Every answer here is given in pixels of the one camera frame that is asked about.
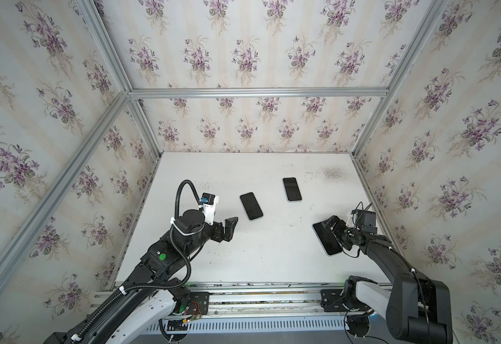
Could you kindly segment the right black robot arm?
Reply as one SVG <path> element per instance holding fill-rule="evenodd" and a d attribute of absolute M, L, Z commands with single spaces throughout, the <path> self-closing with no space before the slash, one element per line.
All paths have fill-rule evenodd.
<path fill-rule="evenodd" d="M 350 312 L 347 325 L 364 323 L 377 314 L 391 336 L 408 343 L 452 343 L 450 291 L 445 283 L 432 280 L 411 265 L 379 234 L 376 215 L 355 210 L 345 222 L 331 216 L 315 223 L 313 230 L 329 256 L 357 250 L 380 268 L 392 288 L 372 279 L 351 275 L 341 290 L 322 290 L 321 306 L 326 312 Z"/>

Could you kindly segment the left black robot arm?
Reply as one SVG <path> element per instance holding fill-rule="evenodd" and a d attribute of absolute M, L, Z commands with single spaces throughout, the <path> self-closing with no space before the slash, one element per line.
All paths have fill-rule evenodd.
<path fill-rule="evenodd" d="M 87 318 L 67 332 L 55 332 L 46 343 L 121 343 L 137 336 L 188 301 L 190 256 L 209 240 L 229 242 L 237 217 L 207 223 L 199 209 L 170 219 L 169 230 L 152 244 L 127 279 Z"/>

